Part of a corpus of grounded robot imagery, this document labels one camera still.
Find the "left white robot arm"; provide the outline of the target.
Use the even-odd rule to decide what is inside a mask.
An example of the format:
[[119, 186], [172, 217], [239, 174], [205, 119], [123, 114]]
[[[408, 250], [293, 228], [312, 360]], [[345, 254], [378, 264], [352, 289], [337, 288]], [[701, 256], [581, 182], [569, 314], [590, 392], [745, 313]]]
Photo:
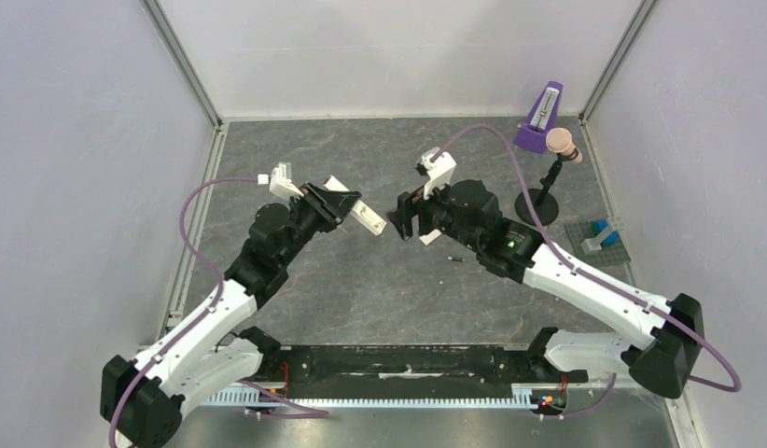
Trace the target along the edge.
[[317, 233], [339, 227], [362, 195], [306, 183], [286, 189], [286, 198], [257, 210], [237, 258], [180, 324], [134, 357], [105, 364], [99, 411], [109, 424], [109, 446], [123, 436], [132, 447], [162, 447], [222, 389], [252, 375], [264, 382], [278, 374], [277, 343], [260, 330], [209, 350], [279, 291], [301, 250]]

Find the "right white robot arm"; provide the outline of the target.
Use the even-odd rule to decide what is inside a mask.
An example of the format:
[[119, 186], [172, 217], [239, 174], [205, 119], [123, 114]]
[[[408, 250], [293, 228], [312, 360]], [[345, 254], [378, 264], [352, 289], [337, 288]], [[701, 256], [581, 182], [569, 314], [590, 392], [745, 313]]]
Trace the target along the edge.
[[480, 180], [404, 192], [387, 219], [407, 240], [447, 236], [472, 250], [489, 273], [550, 293], [597, 318], [609, 333], [583, 336], [550, 330], [526, 357], [529, 373], [549, 381], [561, 371], [626, 373], [648, 391], [677, 399], [702, 350], [689, 333], [704, 332], [702, 305], [680, 293], [669, 300], [639, 292], [601, 273], [535, 229], [504, 217], [497, 197]]

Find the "white remote battery cover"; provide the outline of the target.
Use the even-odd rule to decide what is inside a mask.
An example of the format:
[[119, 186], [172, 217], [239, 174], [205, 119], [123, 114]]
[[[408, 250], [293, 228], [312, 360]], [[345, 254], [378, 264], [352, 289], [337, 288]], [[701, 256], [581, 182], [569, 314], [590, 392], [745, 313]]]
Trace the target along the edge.
[[434, 230], [432, 230], [431, 232], [429, 232], [429, 233], [427, 233], [427, 234], [425, 234], [425, 235], [421, 235], [421, 236], [419, 237], [419, 240], [420, 240], [420, 241], [421, 241], [421, 242], [422, 242], [424, 245], [430, 245], [431, 243], [433, 243], [434, 241], [436, 241], [438, 238], [440, 238], [440, 236], [442, 236], [442, 235], [443, 235], [443, 233], [442, 233], [442, 231], [441, 231], [441, 230], [439, 230], [439, 229], [434, 229]]

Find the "white remote control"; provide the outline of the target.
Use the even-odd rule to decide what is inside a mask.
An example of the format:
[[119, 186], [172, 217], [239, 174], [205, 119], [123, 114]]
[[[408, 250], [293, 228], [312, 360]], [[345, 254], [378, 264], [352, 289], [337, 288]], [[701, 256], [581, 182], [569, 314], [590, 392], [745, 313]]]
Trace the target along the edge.
[[[331, 191], [349, 191], [334, 175], [328, 177], [324, 187]], [[362, 200], [358, 200], [354, 204], [350, 215], [375, 236], [381, 235], [386, 226], [386, 221]]]

